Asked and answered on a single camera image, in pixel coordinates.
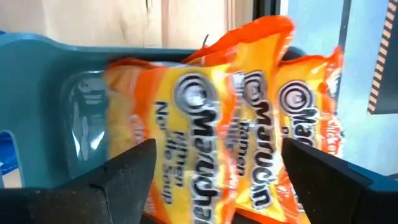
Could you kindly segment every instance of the ramen noodle soup package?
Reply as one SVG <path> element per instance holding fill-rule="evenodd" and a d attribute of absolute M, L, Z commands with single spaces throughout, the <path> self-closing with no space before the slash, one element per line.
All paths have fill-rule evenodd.
<path fill-rule="evenodd" d="M 340 48 L 336 48 L 330 57 L 307 55 L 280 63 L 273 82 L 277 91 L 272 92 L 271 97 L 277 99 L 282 137 L 342 156 L 343 128 L 335 115 L 333 99 L 342 65 Z M 277 192 L 292 201 L 294 190 L 284 169 L 280 173 Z M 308 223 L 296 196 L 294 201 L 295 206 L 284 203 L 288 219 L 291 223 Z"/>
<path fill-rule="evenodd" d="M 238 180 L 224 147 L 236 104 L 229 65 L 163 65 L 124 60 L 104 74 L 114 138 L 110 154 L 156 139 L 144 212 L 157 223 L 230 223 Z"/>
<path fill-rule="evenodd" d="M 184 60 L 199 66 L 230 63 L 231 72 L 243 74 L 235 128 L 239 177 L 236 206 L 238 213 L 260 223 L 288 221 L 276 192 L 282 167 L 281 138 L 277 108 L 273 108 L 276 99 L 270 98 L 270 92 L 275 91 L 271 84 L 293 29 L 287 17 L 262 17 L 228 32 L 214 45 Z"/>

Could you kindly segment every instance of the yellow packaging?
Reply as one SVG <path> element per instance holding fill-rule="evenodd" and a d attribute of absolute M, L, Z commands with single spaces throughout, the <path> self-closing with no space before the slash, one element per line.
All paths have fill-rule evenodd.
<path fill-rule="evenodd" d="M 306 55 L 280 63 L 271 93 L 279 108 L 282 137 L 296 139 L 341 157 L 343 128 L 335 115 L 333 95 L 343 65 L 343 53 L 336 48 L 330 57 Z M 284 169 L 277 191 L 292 198 L 294 189 Z M 290 223 L 306 224 L 308 218 L 295 195 L 295 205 L 284 208 Z"/>
<path fill-rule="evenodd" d="M 192 65 L 231 63 L 244 73 L 236 163 L 237 212 L 260 223 L 286 222 L 286 200 L 276 186 L 282 167 L 280 128 L 270 92 L 277 65 L 292 39 L 293 24 L 284 16 L 262 17 L 232 30 L 217 43 L 185 59 Z"/>
<path fill-rule="evenodd" d="M 112 144 L 111 154 L 128 149 L 120 148 L 126 142 L 156 139 L 155 175 L 144 212 L 157 223 L 232 220 L 237 177 L 224 140 L 236 97 L 228 68 L 155 67 L 137 72 L 119 63 L 104 75 L 110 89 L 128 99 L 125 109 L 118 106 L 120 98 L 111 98 L 111 105 L 117 102 L 110 107 L 109 118 L 121 114 L 122 108 L 134 123 L 130 126 L 125 118 L 109 123 L 116 125 L 110 129 L 114 135 L 127 132 L 118 140 L 121 143 Z"/>

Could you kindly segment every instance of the crinkled plastic wrap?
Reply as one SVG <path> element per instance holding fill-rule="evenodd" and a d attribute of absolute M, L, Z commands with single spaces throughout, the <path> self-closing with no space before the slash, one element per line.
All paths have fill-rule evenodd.
<path fill-rule="evenodd" d="M 78 177 L 106 161 L 106 82 L 102 71 L 76 74 L 62 86 L 66 157 L 71 178 Z"/>
<path fill-rule="evenodd" d="M 343 128 L 335 115 L 333 99 L 343 65 L 343 53 L 336 48 L 330 57 L 307 55 L 280 63 L 273 85 L 282 137 L 290 137 L 329 154 L 341 157 Z M 289 177 L 282 169 L 276 187 L 290 223 L 309 223 Z"/>
<path fill-rule="evenodd" d="M 281 137 L 277 108 L 273 107 L 276 99 L 270 98 L 270 92 L 275 91 L 275 70 L 293 29 L 287 17 L 262 17 L 184 60 L 201 66 L 230 63 L 231 72 L 244 74 L 234 150 L 239 176 L 236 206 L 238 213 L 260 223 L 287 221 L 276 192 L 282 167 Z"/>
<path fill-rule="evenodd" d="M 163 65 L 123 60 L 104 74 L 114 93 L 110 156 L 155 138 L 157 162 L 145 214 L 158 223 L 230 223 L 237 177 L 224 146 L 236 103 L 229 65 Z"/>

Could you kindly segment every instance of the dark blue surface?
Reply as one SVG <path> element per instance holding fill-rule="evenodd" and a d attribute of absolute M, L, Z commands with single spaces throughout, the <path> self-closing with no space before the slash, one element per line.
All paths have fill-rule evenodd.
<path fill-rule="evenodd" d="M 2 174 L 8 174 L 18 167 L 17 157 L 12 143 L 11 136 L 6 133 L 0 133 L 0 170 Z"/>
<path fill-rule="evenodd" d="M 371 190 L 375 190 L 378 192 L 396 192 L 396 191 L 398 191 L 398 181 L 396 181 L 394 179 L 390 179 L 386 176 L 372 172 L 370 170 L 367 170 L 363 167 L 354 165 L 352 163 L 349 163 L 348 167 L 351 170 L 372 180 L 372 183 L 369 185 L 369 188 Z"/>

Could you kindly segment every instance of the maruchan ramen package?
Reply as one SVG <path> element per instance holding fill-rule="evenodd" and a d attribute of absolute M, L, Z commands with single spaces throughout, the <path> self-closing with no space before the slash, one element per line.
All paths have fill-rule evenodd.
<path fill-rule="evenodd" d="M 293 29 L 287 17 L 262 17 L 184 60 L 198 66 L 230 63 L 231 72 L 243 73 L 235 119 L 238 139 L 234 155 L 239 177 L 236 206 L 238 213 L 260 223 L 287 221 L 276 189 L 282 167 L 281 137 L 277 108 L 273 106 L 277 99 L 270 98 L 270 92 L 276 91 L 272 85 L 276 68 L 292 40 Z"/>
<path fill-rule="evenodd" d="M 307 55 L 280 63 L 273 82 L 277 91 L 272 92 L 271 97 L 277 99 L 282 137 L 342 156 L 343 128 L 335 115 L 333 99 L 342 65 L 340 48 L 336 48 L 330 57 Z M 277 192 L 292 201 L 294 189 L 284 169 L 280 173 Z M 283 203 L 289 222 L 309 223 L 296 195 L 294 202 L 295 206 Z"/>
<path fill-rule="evenodd" d="M 163 65 L 123 60 L 104 74 L 110 155 L 155 138 L 157 161 L 145 214 L 166 224 L 230 223 L 238 180 L 224 146 L 236 104 L 229 65 Z"/>

